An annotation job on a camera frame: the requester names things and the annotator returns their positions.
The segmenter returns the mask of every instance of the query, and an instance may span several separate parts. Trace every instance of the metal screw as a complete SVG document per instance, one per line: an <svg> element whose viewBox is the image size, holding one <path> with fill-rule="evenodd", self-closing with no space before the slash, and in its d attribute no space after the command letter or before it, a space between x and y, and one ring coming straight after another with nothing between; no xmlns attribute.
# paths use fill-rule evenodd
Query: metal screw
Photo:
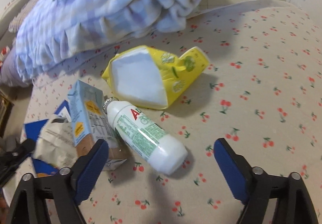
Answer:
<svg viewBox="0 0 322 224"><path fill-rule="evenodd" d="M252 169L252 171L256 174L256 175L262 175L263 174L263 169L262 168L260 168L260 167L254 167L253 169Z"/></svg>
<svg viewBox="0 0 322 224"><path fill-rule="evenodd" d="M293 172L291 174L291 177L297 181L301 178L300 174L298 174L297 172Z"/></svg>
<svg viewBox="0 0 322 224"><path fill-rule="evenodd" d="M67 175L69 173L70 173L70 168L68 168L68 167L61 168L59 171L60 175Z"/></svg>
<svg viewBox="0 0 322 224"><path fill-rule="evenodd" d="M31 179L31 177L32 177L33 175L31 174L31 173L26 173L25 175L23 175L22 176L22 179L24 180L24 181L28 181L28 180L30 180Z"/></svg>

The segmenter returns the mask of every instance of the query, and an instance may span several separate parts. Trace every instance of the blue carton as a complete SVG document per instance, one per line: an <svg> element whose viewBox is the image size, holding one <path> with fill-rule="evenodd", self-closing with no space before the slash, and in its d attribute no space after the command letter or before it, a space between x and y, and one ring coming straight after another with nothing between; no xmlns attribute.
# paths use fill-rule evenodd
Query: blue carton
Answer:
<svg viewBox="0 0 322 224"><path fill-rule="evenodd" d="M68 99L78 156L86 155L97 140L104 139L109 146L109 155L103 170L115 170L128 158L128 148L117 137L102 111L103 92L78 80L69 91Z"/></svg>

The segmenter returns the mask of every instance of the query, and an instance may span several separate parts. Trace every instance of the crumpled paper bag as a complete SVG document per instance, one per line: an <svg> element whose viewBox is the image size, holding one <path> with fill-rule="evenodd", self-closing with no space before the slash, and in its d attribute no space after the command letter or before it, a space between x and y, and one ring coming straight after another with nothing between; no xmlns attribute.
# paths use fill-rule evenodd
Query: crumpled paper bag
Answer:
<svg viewBox="0 0 322 224"><path fill-rule="evenodd" d="M58 169L72 167L77 160L77 153L71 122L52 114L40 131L33 158Z"/></svg>

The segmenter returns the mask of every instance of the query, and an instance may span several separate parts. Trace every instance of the pillow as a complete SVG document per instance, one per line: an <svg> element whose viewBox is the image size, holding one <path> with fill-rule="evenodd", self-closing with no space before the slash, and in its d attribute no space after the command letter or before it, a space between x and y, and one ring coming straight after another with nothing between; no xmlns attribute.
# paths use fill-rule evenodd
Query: pillow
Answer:
<svg viewBox="0 0 322 224"><path fill-rule="evenodd" d="M13 20L10 22L9 24L9 32L12 33L16 33L18 32L22 22L25 20L25 18L27 17L27 15L31 12L31 10L34 8L34 6L36 5L36 3L39 0L30 0L27 4L25 4L20 13L13 18Z"/></svg>

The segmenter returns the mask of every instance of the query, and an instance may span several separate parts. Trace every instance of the yellow label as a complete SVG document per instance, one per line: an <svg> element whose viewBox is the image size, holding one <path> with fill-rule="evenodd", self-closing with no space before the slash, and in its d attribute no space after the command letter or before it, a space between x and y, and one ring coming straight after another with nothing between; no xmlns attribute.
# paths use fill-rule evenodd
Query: yellow label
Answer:
<svg viewBox="0 0 322 224"><path fill-rule="evenodd" d="M208 57L198 47L193 47L186 51L183 55L178 57L173 53L151 48L146 45L137 46L113 57L102 75L102 78L107 81L108 85L111 87L112 92L116 97L119 96L117 90L114 89L113 86L113 74L111 70L112 62L113 60L120 58L121 56L125 56L130 51L138 48L145 48L149 51L151 58L153 59L155 65L159 69L164 91L166 93L168 101L167 105L164 107L154 106L150 103L146 103L144 105L142 103L136 103L135 101L131 101L133 105L145 108L152 108L158 110L168 108L209 65Z"/></svg>
<svg viewBox="0 0 322 224"><path fill-rule="evenodd" d="M96 113L98 115L101 115L100 109L97 107L97 105L92 102L92 101L85 101L85 106L87 108L87 110Z"/></svg>
<svg viewBox="0 0 322 224"><path fill-rule="evenodd" d="M75 131L74 131L75 137L78 137L78 135L81 134L83 130L84 130L83 123L82 122L76 122Z"/></svg>

